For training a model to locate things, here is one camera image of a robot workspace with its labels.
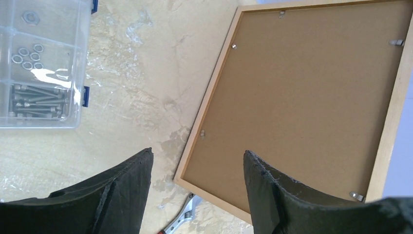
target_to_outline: brown cardboard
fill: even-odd
[[[243,154],[327,194],[365,195],[411,2],[244,13],[183,179],[249,212]]]

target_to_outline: bolt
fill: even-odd
[[[48,96],[52,96],[52,97],[55,97],[55,98],[62,98],[62,95],[61,95],[61,94],[58,94],[58,95],[52,94],[52,93],[46,92],[46,91],[44,91],[44,90],[42,90],[42,89],[38,89],[38,88],[31,87],[31,86],[27,86],[27,85],[15,86],[15,89],[17,89],[17,90],[22,90],[22,91],[30,90],[30,91],[34,91],[34,92],[37,92],[37,93],[45,94],[45,95],[48,95]]]
[[[53,116],[52,113],[41,113],[41,112],[33,112],[33,111],[27,111],[26,113],[31,113],[33,115],[37,115],[38,117],[44,117],[44,118],[51,118]]]
[[[29,103],[29,102],[25,102],[24,103],[24,107],[31,107],[31,106],[48,106],[48,107],[52,107],[52,106],[55,106],[56,107],[56,109],[57,110],[59,110],[59,109],[61,109],[62,107],[61,107],[61,105],[60,104],[54,104],[54,103],[49,103],[49,104],[37,104],[37,103]]]
[[[69,99],[58,99],[58,100],[47,100],[47,101],[37,101],[36,104],[51,104],[51,103],[69,103]]]
[[[14,94],[14,95],[13,95],[13,100],[14,100],[14,101],[19,101],[19,100],[27,101],[27,99],[28,99],[28,98],[23,97],[23,96],[21,96],[21,95],[19,95],[19,94]]]
[[[50,112],[56,112],[56,107],[50,107],[50,108],[17,108],[17,111],[50,111]]]
[[[39,96],[42,94],[39,93],[32,93],[32,92],[24,92],[24,91],[14,91],[15,94],[22,94],[22,95],[32,95],[32,96]]]
[[[54,97],[51,96],[42,96],[42,97],[31,97],[27,99],[29,102],[34,102],[34,101],[44,101],[44,100],[49,100],[49,99],[54,99]]]
[[[52,92],[55,93],[55,94],[62,93],[61,91],[63,91],[63,90],[61,90],[61,89],[55,89],[55,88],[45,88],[45,87],[38,87],[38,88],[39,88],[39,89],[46,90],[46,91],[52,91]]]

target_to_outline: metal clip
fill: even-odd
[[[352,197],[352,198],[354,198],[354,199],[356,199],[356,200],[358,200],[358,201],[361,201],[361,202],[364,202],[364,200],[366,199],[365,197],[363,197],[362,195],[360,195],[360,194],[358,194],[358,193],[356,193],[356,192],[350,192],[350,197]]]
[[[397,46],[404,46],[404,40],[391,40],[389,42],[390,45],[397,45]]]
[[[201,136],[201,139],[202,139],[202,140],[205,139],[205,131],[204,131],[204,130],[201,130],[200,136]]]
[[[280,11],[280,16],[278,18],[282,18],[285,15],[285,11]]]

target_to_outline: blue latch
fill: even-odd
[[[83,107],[88,107],[89,106],[89,92],[90,92],[90,87],[89,86],[83,86]]]
[[[97,3],[99,0],[93,0],[93,9],[92,9],[92,14],[97,12]]]

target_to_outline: metal hardware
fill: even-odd
[[[45,88],[45,87],[38,87],[38,89],[44,89],[46,91],[53,91],[55,94],[63,94],[65,91],[63,89],[57,89],[57,88]]]
[[[24,118],[28,121],[27,124],[36,118],[65,119],[68,114],[63,115],[62,113],[65,108],[67,111],[69,110],[69,104],[65,103],[70,103],[66,94],[65,90],[58,88],[12,84],[8,116]]]
[[[205,130],[201,130],[200,136],[202,140],[205,139]]]
[[[36,115],[37,117],[40,117],[40,118],[52,118],[53,117],[52,113],[41,113],[41,112],[34,112],[34,111],[27,111],[26,113]]]
[[[57,99],[57,100],[49,100],[49,101],[37,101],[36,104],[50,104],[50,103],[69,103],[69,99]]]
[[[31,62],[24,61],[21,66],[26,70],[32,70],[33,64]]]
[[[280,11],[280,15],[278,16],[278,18],[282,18],[285,15],[285,11]]]
[[[21,64],[23,62],[23,57],[20,55],[13,55],[12,61],[13,63]]]
[[[54,99],[54,97],[52,96],[31,97],[27,99],[27,101],[34,102],[34,101],[44,101],[44,100],[49,100],[49,99]]]
[[[40,44],[35,44],[35,45],[33,46],[33,50],[36,51],[36,52],[38,52],[38,53],[41,53],[41,52],[44,51],[44,47],[43,47],[42,45],[40,45]]]
[[[20,94],[13,94],[12,97],[14,101],[20,101],[20,100],[28,101],[29,100],[29,98],[24,97]]]
[[[39,61],[40,60],[40,54],[38,54],[36,52],[33,52],[33,53],[30,54],[30,58],[33,61]]]
[[[177,217],[158,234],[172,234],[176,231],[177,228],[179,228],[181,224],[194,220],[195,208],[201,201],[202,198],[193,193],[190,193]]]
[[[17,111],[50,111],[56,112],[56,107],[50,108],[16,108]]]
[[[35,62],[35,63],[33,64],[33,67],[34,67],[35,69],[43,69],[43,68],[44,68],[43,63],[41,63],[41,62]]]
[[[364,202],[364,200],[366,199],[364,196],[362,196],[362,195],[360,195],[356,192],[353,192],[353,191],[351,191],[349,194],[350,194],[350,197],[352,197],[352,198],[354,198],[358,201],[361,201],[361,202]]]
[[[23,57],[26,57],[26,56],[29,56],[29,54],[30,54],[30,51],[28,49],[26,49],[24,47],[21,47],[19,49],[19,55],[21,55]]]
[[[389,42],[390,45],[397,45],[397,46],[404,46],[404,40],[391,40]]]
[[[32,87],[32,86],[27,86],[27,85],[15,85],[14,89],[23,90],[23,91],[30,90],[30,91],[45,94],[45,95],[48,95],[48,96],[52,96],[52,97],[55,97],[55,98],[62,98],[62,94],[57,94],[57,95],[56,94],[51,94],[51,93],[46,92],[42,89],[38,89],[38,88],[35,88],[35,87]]]
[[[39,93],[34,93],[34,92],[24,92],[24,91],[14,91],[15,94],[21,94],[21,95],[31,95],[31,96],[39,96],[42,94]]]
[[[36,103],[29,103],[29,102],[25,102],[24,104],[23,104],[23,106],[24,107],[31,107],[31,106],[48,106],[48,107],[56,107],[56,110],[62,110],[62,107],[61,107],[61,105],[60,104],[36,104]]]
[[[38,15],[34,11],[26,11],[21,17],[28,24],[37,25],[40,22]]]

